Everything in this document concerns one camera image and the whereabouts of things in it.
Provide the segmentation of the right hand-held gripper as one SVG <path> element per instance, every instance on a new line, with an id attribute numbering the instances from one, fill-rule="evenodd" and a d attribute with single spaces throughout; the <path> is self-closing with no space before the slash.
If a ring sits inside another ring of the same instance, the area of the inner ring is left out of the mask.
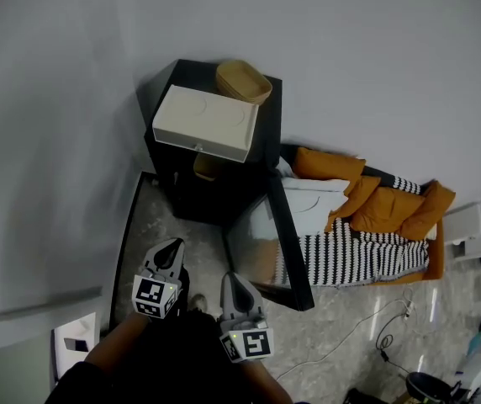
<path id="1" fill-rule="evenodd" d="M 219 341 L 233 364 L 269 358 L 275 353 L 258 290 L 239 274 L 228 272 L 220 288 Z"/>

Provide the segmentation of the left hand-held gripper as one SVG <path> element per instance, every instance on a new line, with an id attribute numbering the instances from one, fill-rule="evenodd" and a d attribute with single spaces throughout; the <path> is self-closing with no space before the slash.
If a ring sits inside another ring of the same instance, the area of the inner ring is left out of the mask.
<path id="1" fill-rule="evenodd" d="M 182 290 L 184 254 L 182 238 L 166 240 L 148 250 L 144 268 L 134 276 L 132 304 L 136 312 L 156 319 L 167 317 Z"/>

